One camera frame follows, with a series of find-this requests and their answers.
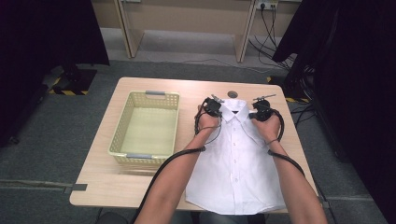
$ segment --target gray carpet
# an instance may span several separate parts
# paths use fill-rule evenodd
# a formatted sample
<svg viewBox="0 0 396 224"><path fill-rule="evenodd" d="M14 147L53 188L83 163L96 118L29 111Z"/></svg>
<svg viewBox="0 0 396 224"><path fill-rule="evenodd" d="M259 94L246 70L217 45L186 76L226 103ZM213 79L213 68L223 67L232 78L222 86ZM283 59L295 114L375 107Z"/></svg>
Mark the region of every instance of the gray carpet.
<svg viewBox="0 0 396 224"><path fill-rule="evenodd" d="M95 69L98 73L86 96L48 94L21 129L20 143L0 148L0 223L94 223L99 208L71 205L64 189L76 182L121 77L266 83L266 77L286 75L277 69L259 74L225 66L119 61L112 61L111 66L96 65ZM57 74L59 68L47 76L46 82L52 83ZM290 110L306 106L288 105ZM317 117L299 123L297 131L312 174L331 202L338 223L387 223L352 165L334 157ZM104 209L102 214L110 210L127 218L134 212L114 208ZM326 214L333 223L329 209ZM174 223L189 223L183 218L185 213L177 213ZM270 215L267 219L267 223L289 222L287 215Z"/></svg>

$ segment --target hand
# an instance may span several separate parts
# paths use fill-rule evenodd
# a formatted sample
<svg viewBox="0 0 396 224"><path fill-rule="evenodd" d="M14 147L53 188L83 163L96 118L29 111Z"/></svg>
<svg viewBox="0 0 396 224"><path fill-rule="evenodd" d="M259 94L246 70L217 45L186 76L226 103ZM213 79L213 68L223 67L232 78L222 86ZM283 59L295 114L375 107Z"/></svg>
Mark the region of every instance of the hand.
<svg viewBox="0 0 396 224"><path fill-rule="evenodd" d="M198 105L198 112L201 110L201 106ZM201 117L199 118L198 128L202 129L211 129L212 131L219 126L219 118L214 118L204 111L201 110Z"/></svg>
<svg viewBox="0 0 396 224"><path fill-rule="evenodd" d="M280 121L277 115L273 114L266 121L259 121L256 119L252 119L254 125L256 125L257 130L260 135L264 138L265 142L270 142L274 139L277 139L277 135L280 129Z"/></svg>

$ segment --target black cable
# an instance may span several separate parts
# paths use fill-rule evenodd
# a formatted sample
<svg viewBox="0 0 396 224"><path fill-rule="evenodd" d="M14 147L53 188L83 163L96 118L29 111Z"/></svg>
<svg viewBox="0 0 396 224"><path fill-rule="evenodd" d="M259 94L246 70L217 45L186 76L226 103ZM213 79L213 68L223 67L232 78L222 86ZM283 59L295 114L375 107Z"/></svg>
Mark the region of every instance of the black cable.
<svg viewBox="0 0 396 224"><path fill-rule="evenodd" d="M221 132L221 123L222 123L222 118L219 118L220 119L220 121L219 121L219 126L218 127L206 127L206 128L204 128L204 129L207 129L207 128L219 128L219 131L218 131L218 134L216 135L216 137L215 138L213 138L212 140L210 140L209 142L207 142L207 143L205 143L205 145L207 145L207 144L209 144L209 143L211 143L211 142L213 142L213 141L215 141L218 137L219 137L219 135L220 135L220 132Z"/></svg>
<svg viewBox="0 0 396 224"><path fill-rule="evenodd" d="M306 112L307 109L309 109L310 107L312 107L312 105L307 106L302 113L300 114L300 116L297 118L297 121L294 123L294 126L297 128L298 123L300 122L301 117L303 116L303 113Z"/></svg>
<svg viewBox="0 0 396 224"><path fill-rule="evenodd" d="M205 101L202 102L199 111L198 111L197 114L195 115L195 123L194 123L194 132L195 132L195 135L197 135L198 132L199 132L199 130L198 130L198 122L199 122L199 118L202 116L202 113L201 113L201 112L202 112L202 110L204 109L204 104L205 104Z"/></svg>
<svg viewBox="0 0 396 224"><path fill-rule="evenodd" d="M102 210L103 210L103 207L99 208L98 214L96 215L95 223L97 223L99 221L100 215L102 214Z"/></svg>
<svg viewBox="0 0 396 224"><path fill-rule="evenodd" d="M308 111L314 111L315 109L309 109L309 110L299 110L299 111L291 111L291 114L299 114L299 113L304 113Z"/></svg>
<svg viewBox="0 0 396 224"><path fill-rule="evenodd" d="M196 152L203 152L205 150L206 150L205 147L199 147L199 148L193 148L193 149L184 149L184 150L181 150L181 151L173 154L166 161L164 161L163 164L158 169L158 171L155 173L154 177L152 177L151 182L148 185L148 189L147 189L147 191L145 193L145 196L143 197L142 202L140 203L139 207L137 208L136 213L134 214L134 217L131 220L131 223L134 223L136 221L136 219L139 216L143 206L145 205L146 199L149 196L149 191L151 190L152 185L154 184L154 182L157 179L158 175L160 175L160 173L163 170L163 168L166 167L166 165L168 165L172 160L176 159L177 157L180 157L180 156L183 156L183 155L186 155L186 154L196 153Z"/></svg>
<svg viewBox="0 0 396 224"><path fill-rule="evenodd" d="M271 37L272 30L274 29L274 22L273 22L273 26L271 27L271 33L270 33L270 31L268 30L267 22L265 21L264 13L263 13L263 12L264 12L264 10L262 10L262 21L264 22L265 30L267 30L267 33L268 33L268 36L270 37L271 42L274 44L274 46L276 46L276 42L275 42L274 39Z"/></svg>
<svg viewBox="0 0 396 224"><path fill-rule="evenodd" d="M313 175L312 175L312 179L314 179L314 183L315 183L315 185L317 186L317 188L318 188L318 190L319 190L319 192L320 192L320 195L323 197L323 202L326 202L326 203L329 205L329 212L330 212L330 215L332 215L332 220L334 220L334 224L338 224L338 221L337 221L337 219L335 218L334 212L332 211L332 207L331 207L331 205L330 205L330 202L327 201L327 198L326 198L326 196L324 195L323 190L320 188L320 186L319 186L317 180L314 178Z"/></svg>
<svg viewBox="0 0 396 224"><path fill-rule="evenodd" d="M265 40L264 40L263 43L260 42L260 40L257 38L256 35L254 35L254 38L256 39L257 43L259 43L260 45L263 45L263 47L264 47L265 49L269 49L269 50L271 50L272 52L275 52L274 49L271 49L271 48L268 48L267 46L265 46L265 43L266 43L266 40L268 39L268 36L267 36L267 38L265 38ZM292 61L292 62L295 61L295 59L294 59L293 57L291 57L291 56L288 56L288 59L289 59L290 61Z"/></svg>
<svg viewBox="0 0 396 224"><path fill-rule="evenodd" d="M273 25L272 25L272 27L274 27L274 31L273 31L273 33L274 33L274 45L275 45L275 49L277 49L277 44L276 44L276 38L275 38L275 19L276 19L276 9L275 9L275 7L273 7L273 6L271 6L271 8L273 9L272 11L273 11Z"/></svg>
<svg viewBox="0 0 396 224"><path fill-rule="evenodd" d="M279 111L272 109L272 111L277 115L280 121L280 131L279 135L277 136L277 140L280 142L280 139L283 137L283 132L285 132L285 120L283 120L283 117L280 115Z"/></svg>
<svg viewBox="0 0 396 224"><path fill-rule="evenodd" d="M259 52L259 61L260 61L260 63L265 64L265 65L271 65L271 66L279 67L279 68L282 68L282 69L287 69L287 67L284 66L282 63L273 64L273 63L264 63L264 62L262 62L261 59L260 59L260 53L262 53L263 55L265 55L265 56L266 56L267 58L269 58L269 59L271 59L272 56L269 55L267 52L265 52L265 51L259 49L256 45L254 45L254 44L251 42L251 40L249 40L248 42L249 42L249 44L250 44L251 46L253 46L253 48L254 48L255 50L257 50L257 51Z"/></svg>
<svg viewBox="0 0 396 224"><path fill-rule="evenodd" d="M288 156L273 152L273 151L271 151L271 149L268 149L268 155L290 162L292 165L294 165L301 172L301 174L303 174L303 176L305 176L303 168L301 168L301 166L294 159L292 159Z"/></svg>
<svg viewBox="0 0 396 224"><path fill-rule="evenodd" d="M313 114L313 115L311 115L311 116L309 116L308 118L306 118L306 119L302 119L302 120L300 120L300 123L301 122L303 122L303 121L306 121L306 120L309 120L309 119L312 119L313 117L315 117L316 116L316 114Z"/></svg>

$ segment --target human arm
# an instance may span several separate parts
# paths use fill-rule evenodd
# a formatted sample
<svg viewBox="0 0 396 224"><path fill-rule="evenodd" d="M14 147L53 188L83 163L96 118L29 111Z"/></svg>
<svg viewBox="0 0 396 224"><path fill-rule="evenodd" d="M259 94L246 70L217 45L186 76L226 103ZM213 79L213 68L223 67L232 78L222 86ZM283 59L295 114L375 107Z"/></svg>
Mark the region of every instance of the human arm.
<svg viewBox="0 0 396 224"><path fill-rule="evenodd" d="M252 122L256 125L265 142L270 143L269 148L273 152L288 156L280 143L273 141L277 139L280 127L277 116L273 115L264 122L256 119L253 119ZM318 197L303 174L288 161L274 157L274 162L292 223L327 223Z"/></svg>
<svg viewBox="0 0 396 224"><path fill-rule="evenodd" d="M198 134L184 149L205 145L210 134L218 127L219 119L203 114L199 118ZM189 182L199 153L185 154L175 158L163 168L149 191L146 202L135 223L169 223L180 197Z"/></svg>

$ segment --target hazard tape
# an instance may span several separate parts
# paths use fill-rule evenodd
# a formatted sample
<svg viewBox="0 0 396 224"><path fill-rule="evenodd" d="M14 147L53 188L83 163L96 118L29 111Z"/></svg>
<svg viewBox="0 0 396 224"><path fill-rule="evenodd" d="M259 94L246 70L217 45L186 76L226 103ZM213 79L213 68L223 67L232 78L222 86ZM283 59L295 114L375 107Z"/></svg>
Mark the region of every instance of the hazard tape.
<svg viewBox="0 0 396 224"><path fill-rule="evenodd" d="M55 82L53 83L53 86L59 83L61 80L60 77L58 77ZM77 91L77 90L56 90L56 89L51 89L49 91L50 94L58 94L58 95L86 95L88 91Z"/></svg>
<svg viewBox="0 0 396 224"><path fill-rule="evenodd" d="M309 103L308 99L305 98L290 98L290 97L285 97L287 102L290 103Z"/></svg>
<svg viewBox="0 0 396 224"><path fill-rule="evenodd" d="M58 94L58 95L86 95L88 94L87 91L55 91L50 90L50 94Z"/></svg>

